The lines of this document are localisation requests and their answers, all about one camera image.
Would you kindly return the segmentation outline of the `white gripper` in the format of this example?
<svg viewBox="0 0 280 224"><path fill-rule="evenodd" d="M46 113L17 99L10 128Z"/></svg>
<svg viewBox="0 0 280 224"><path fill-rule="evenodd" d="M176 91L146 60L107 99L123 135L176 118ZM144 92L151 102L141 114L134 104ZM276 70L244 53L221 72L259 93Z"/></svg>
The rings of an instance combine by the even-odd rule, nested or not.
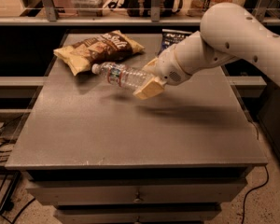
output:
<svg viewBox="0 0 280 224"><path fill-rule="evenodd" d="M140 100L152 98L164 92L166 82L168 85L177 86L191 78L178 63L175 48L176 45L172 45L165 49L158 58L152 59L142 67L143 71L158 77L146 80L137 88L133 92L136 98Z"/></svg>

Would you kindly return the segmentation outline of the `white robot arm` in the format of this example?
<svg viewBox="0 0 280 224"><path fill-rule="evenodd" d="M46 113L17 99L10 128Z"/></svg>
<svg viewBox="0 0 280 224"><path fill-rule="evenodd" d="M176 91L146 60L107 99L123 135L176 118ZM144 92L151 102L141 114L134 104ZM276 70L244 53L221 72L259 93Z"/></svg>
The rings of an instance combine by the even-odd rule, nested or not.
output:
<svg viewBox="0 0 280 224"><path fill-rule="evenodd" d="M152 76L133 95L139 99L154 97L166 85L179 85L201 70L239 59L255 65L280 87L280 35L243 7L216 4L203 14L199 31L171 45L143 67Z"/></svg>

